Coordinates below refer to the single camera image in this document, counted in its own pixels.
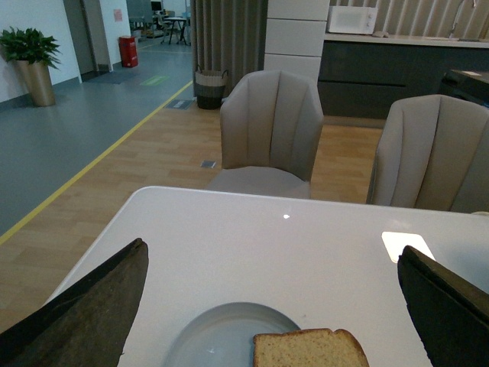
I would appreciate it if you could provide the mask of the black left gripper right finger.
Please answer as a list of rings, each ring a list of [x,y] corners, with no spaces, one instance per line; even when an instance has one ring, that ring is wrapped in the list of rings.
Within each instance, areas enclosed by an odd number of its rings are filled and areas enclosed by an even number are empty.
[[[410,245],[397,275],[431,364],[487,366],[488,294]]]

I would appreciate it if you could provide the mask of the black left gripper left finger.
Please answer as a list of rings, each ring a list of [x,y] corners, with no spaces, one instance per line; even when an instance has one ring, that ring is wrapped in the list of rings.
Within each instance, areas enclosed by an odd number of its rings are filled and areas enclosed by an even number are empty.
[[[1,334],[3,366],[116,366],[144,290],[148,247],[135,239]]]

